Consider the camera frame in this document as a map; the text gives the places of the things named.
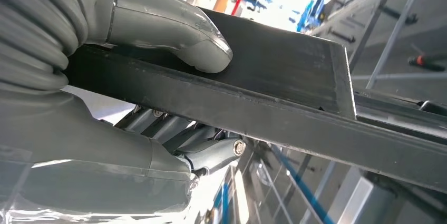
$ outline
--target robotic hand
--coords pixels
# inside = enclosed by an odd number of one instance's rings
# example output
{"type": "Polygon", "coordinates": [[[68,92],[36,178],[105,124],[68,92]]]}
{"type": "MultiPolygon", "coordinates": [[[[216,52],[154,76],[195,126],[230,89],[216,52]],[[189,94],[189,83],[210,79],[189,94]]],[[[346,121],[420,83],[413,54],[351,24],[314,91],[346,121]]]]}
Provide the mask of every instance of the robotic hand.
{"type": "MultiPolygon", "coordinates": [[[[180,0],[0,4],[2,218],[39,212],[76,221],[185,209],[191,165],[156,140],[92,118],[80,98],[60,91],[68,84],[61,70],[80,45],[109,43],[168,49],[217,73],[232,52],[211,20],[180,0]]],[[[200,160],[196,150],[184,148],[182,156],[200,160]]]]}

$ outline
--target orange object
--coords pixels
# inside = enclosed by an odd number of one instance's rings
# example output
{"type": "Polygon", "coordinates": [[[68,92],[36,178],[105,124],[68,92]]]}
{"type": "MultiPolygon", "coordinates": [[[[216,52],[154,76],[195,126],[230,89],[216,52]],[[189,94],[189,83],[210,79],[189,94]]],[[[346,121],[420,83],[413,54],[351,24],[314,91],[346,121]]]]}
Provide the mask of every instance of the orange object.
{"type": "Polygon", "coordinates": [[[224,13],[227,9],[228,0],[216,0],[213,11],[224,13]]]}

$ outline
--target plastic cover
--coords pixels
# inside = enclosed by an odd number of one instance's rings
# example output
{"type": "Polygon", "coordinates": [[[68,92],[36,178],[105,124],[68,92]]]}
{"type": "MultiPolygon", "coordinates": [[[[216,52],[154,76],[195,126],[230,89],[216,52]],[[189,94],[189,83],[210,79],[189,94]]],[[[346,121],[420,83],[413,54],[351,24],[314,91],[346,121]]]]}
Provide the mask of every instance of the plastic cover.
{"type": "Polygon", "coordinates": [[[188,206],[195,179],[189,173],[79,160],[30,163],[30,157],[29,151],[0,145],[0,223],[172,219],[188,206]]]}

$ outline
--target screw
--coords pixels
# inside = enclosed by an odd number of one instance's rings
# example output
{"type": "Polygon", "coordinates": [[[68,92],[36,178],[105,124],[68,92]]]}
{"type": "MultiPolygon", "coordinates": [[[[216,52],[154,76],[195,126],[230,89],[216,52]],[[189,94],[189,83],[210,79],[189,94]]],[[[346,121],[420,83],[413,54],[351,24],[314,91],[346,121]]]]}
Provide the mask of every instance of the screw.
{"type": "Polygon", "coordinates": [[[241,140],[237,140],[233,145],[233,153],[238,157],[244,153],[245,143],[241,140]]]}
{"type": "Polygon", "coordinates": [[[154,114],[154,116],[156,118],[160,117],[163,115],[163,112],[157,111],[157,110],[153,110],[152,113],[154,114]]]}

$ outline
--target black metal bar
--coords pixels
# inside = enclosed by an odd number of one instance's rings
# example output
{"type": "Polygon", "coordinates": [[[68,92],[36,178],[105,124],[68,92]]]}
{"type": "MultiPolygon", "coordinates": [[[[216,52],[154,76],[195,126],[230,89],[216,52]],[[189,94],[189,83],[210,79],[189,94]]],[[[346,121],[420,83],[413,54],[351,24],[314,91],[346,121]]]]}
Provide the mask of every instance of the black metal bar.
{"type": "Polygon", "coordinates": [[[355,42],[355,37],[354,36],[348,37],[348,36],[346,36],[344,34],[341,34],[339,32],[336,32],[336,31],[332,30],[332,28],[329,29],[328,33],[330,33],[330,34],[334,35],[335,37],[338,37],[338,38],[340,38],[340,39],[342,39],[342,40],[344,40],[346,42],[349,42],[349,43],[354,43],[355,42]]]}
{"type": "Polygon", "coordinates": [[[70,84],[447,192],[445,144],[236,87],[212,75],[196,76],[92,49],[81,48],[70,57],[70,84]]]}
{"type": "MultiPolygon", "coordinates": [[[[400,13],[400,12],[398,12],[398,11],[396,11],[396,10],[394,10],[394,9],[391,9],[391,8],[385,6],[385,5],[381,6],[380,9],[381,9],[382,12],[385,13],[386,15],[388,15],[388,16],[390,16],[390,17],[392,17],[392,18],[395,18],[395,19],[397,19],[397,20],[401,17],[401,13],[400,13]]],[[[406,24],[406,25],[412,25],[412,24],[415,24],[415,23],[417,22],[417,20],[418,20],[418,19],[417,19],[417,15],[416,15],[416,14],[411,14],[411,15],[409,15],[409,16],[406,18],[406,20],[405,20],[405,24],[406,24]]]]}

